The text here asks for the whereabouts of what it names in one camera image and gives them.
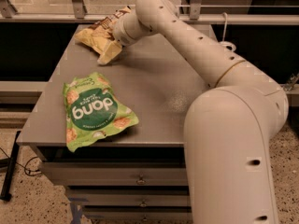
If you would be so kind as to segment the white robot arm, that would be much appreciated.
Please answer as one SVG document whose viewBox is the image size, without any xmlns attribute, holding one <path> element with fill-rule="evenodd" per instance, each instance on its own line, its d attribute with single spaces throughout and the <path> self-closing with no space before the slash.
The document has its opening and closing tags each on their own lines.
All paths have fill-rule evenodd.
<svg viewBox="0 0 299 224">
<path fill-rule="evenodd" d="M 269 141 L 288 117 L 285 91 L 181 21 L 168 0 L 136 0 L 112 34 L 124 46 L 163 35 L 209 87 L 192 102 L 184 122 L 193 224 L 279 224 Z"/>
</svg>

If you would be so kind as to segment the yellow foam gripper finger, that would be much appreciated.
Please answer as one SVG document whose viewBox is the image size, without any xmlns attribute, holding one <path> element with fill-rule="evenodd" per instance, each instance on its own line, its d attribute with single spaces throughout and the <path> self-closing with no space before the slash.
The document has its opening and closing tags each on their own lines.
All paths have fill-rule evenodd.
<svg viewBox="0 0 299 224">
<path fill-rule="evenodd" d="M 122 45 L 118 41 L 107 42 L 100 52 L 97 62 L 100 65 L 107 65 L 122 52 Z"/>
</svg>

